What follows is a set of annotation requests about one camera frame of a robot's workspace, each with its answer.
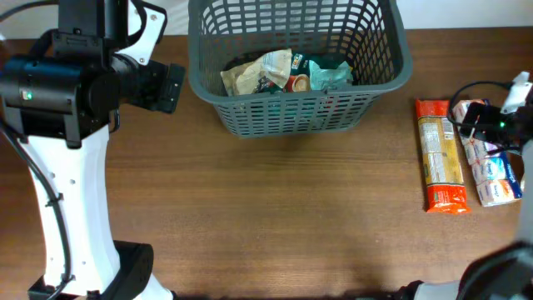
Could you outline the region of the beige paper bag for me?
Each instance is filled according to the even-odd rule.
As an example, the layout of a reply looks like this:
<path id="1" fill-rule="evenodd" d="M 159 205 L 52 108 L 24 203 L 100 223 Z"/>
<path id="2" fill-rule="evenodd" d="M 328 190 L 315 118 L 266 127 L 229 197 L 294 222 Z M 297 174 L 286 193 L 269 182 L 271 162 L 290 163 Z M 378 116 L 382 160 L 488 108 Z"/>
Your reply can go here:
<path id="1" fill-rule="evenodd" d="M 222 82 L 229 96 L 259 93 L 267 83 L 285 87 L 291 76 L 292 50 L 268 52 L 255 61 L 221 71 Z"/>

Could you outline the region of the green coffee mix bag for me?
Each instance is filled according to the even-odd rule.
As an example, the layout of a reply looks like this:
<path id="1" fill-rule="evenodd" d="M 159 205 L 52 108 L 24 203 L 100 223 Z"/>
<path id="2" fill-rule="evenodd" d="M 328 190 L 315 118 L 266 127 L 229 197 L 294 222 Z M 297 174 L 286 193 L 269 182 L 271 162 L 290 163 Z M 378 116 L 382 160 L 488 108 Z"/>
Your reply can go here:
<path id="1" fill-rule="evenodd" d="M 313 54 L 294 53 L 291 56 L 291 72 L 286 84 L 278 86 L 263 77 L 259 80 L 258 93 L 298 93 L 311 90 L 311 63 L 318 63 L 321 57 Z"/>

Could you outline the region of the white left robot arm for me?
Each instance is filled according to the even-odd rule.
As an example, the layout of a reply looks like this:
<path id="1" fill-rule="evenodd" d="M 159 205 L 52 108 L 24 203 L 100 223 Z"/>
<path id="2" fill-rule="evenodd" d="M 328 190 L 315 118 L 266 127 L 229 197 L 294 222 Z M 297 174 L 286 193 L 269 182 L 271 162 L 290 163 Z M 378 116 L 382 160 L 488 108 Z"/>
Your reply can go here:
<path id="1" fill-rule="evenodd" d="M 185 70 L 151 59 L 167 12 L 144 1 L 60 1 L 58 26 L 1 71 L 1 131 L 27 164 L 47 262 L 31 299 L 173 299 L 146 243 L 112 237 L 107 145 L 123 103 L 174 113 Z"/>

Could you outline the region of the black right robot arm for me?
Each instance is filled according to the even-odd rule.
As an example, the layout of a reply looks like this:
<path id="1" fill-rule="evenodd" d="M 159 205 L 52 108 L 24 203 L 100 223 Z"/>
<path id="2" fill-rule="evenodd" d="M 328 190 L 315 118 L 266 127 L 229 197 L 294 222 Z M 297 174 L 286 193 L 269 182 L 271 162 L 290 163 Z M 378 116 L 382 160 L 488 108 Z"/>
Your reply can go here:
<path id="1" fill-rule="evenodd" d="M 459 133 L 493 143 L 501 153 L 518 152 L 525 172 L 532 170 L 532 106 L 514 112 L 474 102 L 460 120 Z M 509 246 L 469 265 L 458 281 L 411 282 L 390 299 L 531 299 L 532 298 L 532 177 L 523 193 L 520 226 Z"/>

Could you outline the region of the teal snack packet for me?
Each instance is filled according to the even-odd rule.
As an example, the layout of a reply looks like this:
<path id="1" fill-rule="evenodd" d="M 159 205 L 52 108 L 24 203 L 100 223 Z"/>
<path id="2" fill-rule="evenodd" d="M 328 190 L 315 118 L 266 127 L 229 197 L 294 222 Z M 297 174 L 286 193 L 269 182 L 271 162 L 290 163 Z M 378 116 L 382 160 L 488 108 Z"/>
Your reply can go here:
<path id="1" fill-rule="evenodd" d="M 353 81 L 351 66 L 347 62 L 336 68 L 321 68 L 316 62 L 310 61 L 310 87 L 313 91 L 326 91 L 342 87 Z"/>

